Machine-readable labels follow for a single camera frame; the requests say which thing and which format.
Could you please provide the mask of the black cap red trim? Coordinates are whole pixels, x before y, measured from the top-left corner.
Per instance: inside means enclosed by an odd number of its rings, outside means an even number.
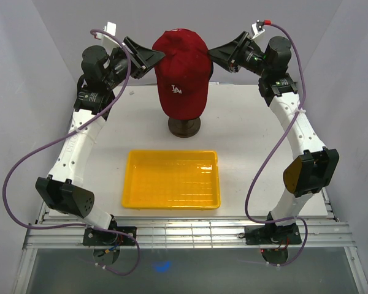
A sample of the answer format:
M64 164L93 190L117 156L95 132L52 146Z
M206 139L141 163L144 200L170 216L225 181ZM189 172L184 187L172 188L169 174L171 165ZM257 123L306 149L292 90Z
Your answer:
M160 100L166 115L174 119L194 119L200 117L205 110L209 81L213 75L213 65L209 73L190 72L170 82L170 92Z

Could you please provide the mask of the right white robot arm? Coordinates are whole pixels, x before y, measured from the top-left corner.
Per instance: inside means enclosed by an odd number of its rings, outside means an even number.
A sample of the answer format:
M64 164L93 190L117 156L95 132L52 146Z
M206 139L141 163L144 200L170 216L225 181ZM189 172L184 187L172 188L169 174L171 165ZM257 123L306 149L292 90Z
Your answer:
M307 202L329 185L339 161L338 151L329 149L315 133L303 109L304 97L288 73L295 52L288 36L271 38L262 51L249 32L209 50L210 59L228 72L244 68L259 76L260 95L281 124L293 154L283 172L281 198L258 228L245 228L247 244L300 244L297 218Z

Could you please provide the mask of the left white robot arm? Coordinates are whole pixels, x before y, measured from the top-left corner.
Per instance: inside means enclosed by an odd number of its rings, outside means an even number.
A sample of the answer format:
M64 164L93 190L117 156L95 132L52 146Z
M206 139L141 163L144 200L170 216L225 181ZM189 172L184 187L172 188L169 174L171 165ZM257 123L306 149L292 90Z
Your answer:
M82 76L77 83L77 98L69 128L58 159L47 177L38 178L36 190L45 204L63 214L70 214L86 224L98 227L96 236L106 245L117 240L111 214L94 204L94 193L84 189L83 175L96 138L104 127L115 99L113 90L127 76L142 78L165 54L145 48L125 37L123 47L110 53L100 45L82 53Z

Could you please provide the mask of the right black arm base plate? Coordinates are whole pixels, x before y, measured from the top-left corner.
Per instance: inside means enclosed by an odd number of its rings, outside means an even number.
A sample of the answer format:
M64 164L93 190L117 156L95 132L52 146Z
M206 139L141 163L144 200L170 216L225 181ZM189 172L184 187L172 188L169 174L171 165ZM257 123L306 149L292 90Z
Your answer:
M289 244L298 245L302 243L298 226L276 226L275 224L264 224L245 226L244 232L239 233L240 239L245 239L247 245L260 244Z

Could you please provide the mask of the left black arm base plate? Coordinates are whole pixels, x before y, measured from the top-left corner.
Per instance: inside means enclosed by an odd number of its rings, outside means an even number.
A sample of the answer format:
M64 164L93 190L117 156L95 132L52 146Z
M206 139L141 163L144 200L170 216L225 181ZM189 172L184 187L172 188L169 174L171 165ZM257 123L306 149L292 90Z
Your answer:
M131 235L134 239L136 239L137 227L115 227L114 230ZM84 246L133 246L135 245L135 242L127 236L86 228L83 235L82 244Z

